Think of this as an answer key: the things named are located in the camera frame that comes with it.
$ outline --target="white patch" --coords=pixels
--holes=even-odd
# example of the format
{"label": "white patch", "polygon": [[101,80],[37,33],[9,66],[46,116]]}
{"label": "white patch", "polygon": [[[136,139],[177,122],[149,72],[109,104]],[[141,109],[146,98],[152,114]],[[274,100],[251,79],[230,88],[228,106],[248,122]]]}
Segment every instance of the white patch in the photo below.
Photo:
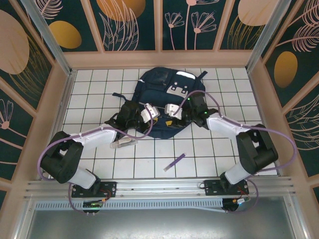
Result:
{"label": "white patch", "polygon": [[184,72],[184,71],[178,71],[176,74],[177,75],[181,75],[181,76],[185,76],[187,78],[191,78],[193,80],[195,80],[195,78],[196,78],[193,74],[187,73],[187,72]]}

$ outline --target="backpack pocket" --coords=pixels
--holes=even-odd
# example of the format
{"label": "backpack pocket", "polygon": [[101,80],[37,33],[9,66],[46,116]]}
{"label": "backpack pocket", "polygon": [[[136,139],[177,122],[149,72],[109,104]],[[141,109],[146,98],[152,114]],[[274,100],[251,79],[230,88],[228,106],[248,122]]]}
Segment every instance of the backpack pocket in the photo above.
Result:
{"label": "backpack pocket", "polygon": [[142,77],[147,89],[164,91],[170,83],[173,72],[166,68],[156,67]]}

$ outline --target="cable connector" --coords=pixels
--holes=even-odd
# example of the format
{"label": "cable connector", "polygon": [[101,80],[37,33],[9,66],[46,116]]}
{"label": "cable connector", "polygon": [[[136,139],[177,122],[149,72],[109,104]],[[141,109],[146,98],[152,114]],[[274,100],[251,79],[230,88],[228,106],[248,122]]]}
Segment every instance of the cable connector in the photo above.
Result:
{"label": "cable connector", "polygon": [[[158,109],[156,107],[152,107],[150,104],[145,104],[145,107],[151,112],[151,115],[152,115],[152,118],[156,118],[160,115]],[[151,116],[150,114],[148,113],[148,111],[145,109],[145,110],[142,110],[141,112],[141,116],[143,118],[143,121],[144,123],[148,122],[151,120]]]}
{"label": "cable connector", "polygon": [[178,105],[174,105],[174,104],[167,104],[165,106],[165,114],[169,115],[170,117],[174,117],[177,119],[181,119],[181,113],[182,113],[182,108],[179,109],[179,111],[176,113],[176,111],[178,110],[179,106]]}
{"label": "cable connector", "polygon": [[234,199],[234,200],[233,200],[233,203],[237,203],[238,205],[240,205],[240,204],[242,204],[242,203],[244,203],[244,202],[247,202],[247,201],[249,201],[249,200],[250,200],[250,198]]}

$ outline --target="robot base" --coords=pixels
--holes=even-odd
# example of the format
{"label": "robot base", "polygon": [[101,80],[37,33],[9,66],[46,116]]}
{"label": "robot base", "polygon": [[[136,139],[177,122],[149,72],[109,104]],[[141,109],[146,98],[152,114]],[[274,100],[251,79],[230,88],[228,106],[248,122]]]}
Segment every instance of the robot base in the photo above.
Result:
{"label": "robot base", "polygon": [[204,189],[206,196],[226,196],[226,195],[241,195],[242,192],[238,189],[238,186],[240,189],[245,192],[246,194],[249,194],[247,182],[245,180],[240,181],[233,187],[229,188],[227,191],[224,190],[224,188],[220,184],[220,180],[205,180],[204,181]]}
{"label": "robot base", "polygon": [[109,192],[111,192],[110,198],[114,198],[116,194],[116,184],[116,182],[101,182],[96,194],[93,194],[89,189],[74,185],[72,198],[106,198],[109,195]]}

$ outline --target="grid line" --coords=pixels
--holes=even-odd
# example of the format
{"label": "grid line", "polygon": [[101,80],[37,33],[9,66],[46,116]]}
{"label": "grid line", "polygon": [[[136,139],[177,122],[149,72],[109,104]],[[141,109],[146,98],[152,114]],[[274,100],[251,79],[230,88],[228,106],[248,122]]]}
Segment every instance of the grid line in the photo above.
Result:
{"label": "grid line", "polygon": [[[202,82],[204,83],[204,85],[206,86],[207,90],[209,93],[215,93],[218,98],[219,101],[221,102],[221,112],[223,113],[223,111],[227,110],[227,114],[234,114],[233,110],[236,110],[234,107],[240,107],[240,112],[241,112],[241,119],[242,120],[238,120],[239,122],[244,122],[244,123],[249,123],[249,122],[258,122],[260,120],[252,120],[253,118],[257,118],[255,116],[251,117],[251,119],[248,117],[245,117],[244,115],[244,111],[243,111],[243,107],[247,106],[253,106],[256,107],[256,102],[252,101],[248,101],[248,100],[244,100],[241,101],[239,96],[240,93],[251,93],[253,92],[251,87],[248,87],[248,83],[243,81],[242,84],[239,84],[238,86],[240,87],[240,89],[237,87],[237,84],[240,82],[241,79],[235,79],[234,74],[232,72],[232,70],[229,68],[228,70],[222,70],[222,71],[218,71],[219,73],[221,72],[221,75],[218,76],[217,73],[217,69],[216,68],[205,68],[205,70],[208,71],[208,76],[211,76],[212,78],[216,78],[217,79],[202,79]],[[67,133],[78,133],[78,132],[73,132],[72,130],[76,130],[76,129],[84,129],[84,125],[86,125],[86,129],[90,128],[90,125],[92,125],[92,128],[95,127],[96,124],[100,124],[104,121],[103,116],[106,117],[106,115],[109,115],[110,113],[113,112],[117,112],[120,110],[120,107],[114,107],[114,105],[112,104],[120,104],[120,106],[123,104],[123,99],[119,99],[119,101],[117,100],[113,100],[112,97],[110,97],[112,95],[113,92],[112,89],[116,92],[120,92],[121,94],[123,93],[123,90],[125,88],[125,95],[132,95],[133,92],[130,92],[134,89],[132,89],[133,87],[133,83],[132,82],[137,82],[138,79],[136,79],[135,81],[131,80],[132,77],[136,76],[136,72],[133,75],[130,75],[129,71],[126,71],[126,69],[121,69],[119,72],[117,72],[115,75],[114,72],[112,72],[112,75],[114,77],[117,77],[118,80],[113,80],[113,78],[110,77],[110,71],[104,71],[102,74],[101,72],[97,73],[95,75],[95,71],[93,70],[91,72],[91,79],[90,81],[82,81],[83,79],[83,74],[79,74],[79,72],[77,72],[76,77],[79,75],[82,75],[82,79],[81,81],[77,82],[75,80],[74,84],[73,84],[73,88],[72,88],[72,93],[71,93],[71,97],[72,96],[77,96],[77,97],[73,97],[72,101],[71,101],[71,97],[69,99],[68,102],[68,107],[67,107],[67,111],[66,111],[66,115],[64,118],[64,124],[63,124],[63,130],[66,130]],[[196,75],[199,73],[203,72],[202,68],[194,68],[194,69],[190,69],[187,68],[188,72],[196,72]],[[222,79],[223,75],[230,78],[230,72],[232,73],[232,77],[233,79]],[[137,78],[140,78],[140,74],[141,74],[141,69],[138,69],[138,76],[136,76]],[[96,78],[98,81],[96,81],[96,79],[93,79],[93,76],[99,76],[99,78]],[[91,83],[94,83],[94,90],[91,90]],[[103,82],[105,82],[105,88],[104,88],[104,94],[102,93],[97,93],[99,91],[101,91],[101,88],[99,88],[99,85],[103,85]],[[108,85],[108,82],[119,82],[119,83],[112,83],[111,85]],[[82,93],[84,92],[84,90],[86,90],[88,87],[88,91],[86,94],[74,94],[74,93]],[[238,97],[238,101],[235,101],[235,105],[233,104],[227,104],[225,106],[225,99],[226,97],[232,96],[232,94],[236,94],[236,96]],[[209,108],[215,108],[216,106],[214,106],[215,104],[209,104],[209,105],[213,105],[213,107],[209,106]],[[92,119],[90,117],[88,117],[88,112],[90,113],[98,113],[99,114],[99,110],[101,110],[101,113],[99,115],[99,119],[94,119],[95,116],[92,116]],[[73,118],[76,117],[76,115],[80,115],[83,111],[83,115],[81,116],[81,120],[79,120],[79,118],[77,118],[76,120],[72,120]],[[231,143],[227,143],[227,148],[225,149],[221,149],[221,147],[223,147],[223,145],[221,144],[222,142],[226,142],[225,140],[228,139],[223,135],[219,135],[219,134],[214,134],[213,132],[209,132],[205,133],[205,135],[203,135],[201,137],[201,133],[203,132],[203,128],[199,128],[196,127],[195,124],[190,124],[188,129],[184,129],[179,133],[179,136],[175,136],[171,139],[172,145],[170,145],[169,142],[164,141],[163,143],[166,144],[162,144],[161,139],[155,139],[155,138],[146,138],[141,140],[139,143],[145,143],[145,145],[151,143],[151,141],[153,142],[153,148],[150,151],[150,148],[146,147],[146,148],[139,148],[137,151],[136,146],[134,145],[134,149],[132,149],[131,147],[125,148],[123,149],[115,149],[115,150],[111,150],[109,149],[108,145],[103,145],[100,149],[95,149],[94,154],[86,154],[83,158],[81,158],[81,160],[83,160],[83,165],[85,165],[85,163],[91,167],[93,162],[93,172],[98,172],[101,173],[103,171],[105,171],[106,173],[104,173],[103,175],[105,177],[102,177],[103,179],[109,179],[109,178],[139,178],[139,177],[143,177],[143,175],[145,175],[145,177],[150,177],[151,173],[149,170],[154,171],[154,178],[163,178],[165,177],[165,173],[162,169],[166,167],[166,165],[164,166],[164,164],[166,164],[167,162],[169,162],[170,160],[168,159],[173,159],[175,160],[177,156],[177,154],[182,154],[180,152],[188,152],[191,154],[194,154],[194,156],[188,154],[186,155],[185,159],[182,159],[181,162],[179,162],[178,164],[174,165],[174,173],[172,171],[172,169],[170,169],[168,171],[168,174],[166,174],[167,178],[170,177],[194,177],[194,176],[199,176],[199,175],[203,175],[203,174],[207,174],[208,171],[207,169],[205,169],[205,165],[203,165],[204,162],[209,162],[210,163],[210,167],[213,167],[212,162],[210,162],[211,160],[214,160],[214,165],[215,165],[215,170],[216,173],[219,175],[221,172],[223,172],[223,170],[227,170],[228,168],[230,168],[231,166],[233,166],[234,162],[236,162],[235,160],[235,149],[234,146],[235,144],[230,141]],[[204,151],[205,148],[203,148],[203,146],[201,147],[200,143],[205,143],[205,140],[210,140],[211,144],[212,144],[212,150],[213,153],[211,153],[211,151],[208,153],[200,153],[198,155],[196,155],[197,149],[200,149],[201,151]],[[219,156],[216,155],[216,148],[218,148],[219,152],[224,152],[223,156]],[[166,150],[167,151],[164,154],[159,153],[160,150]]]}

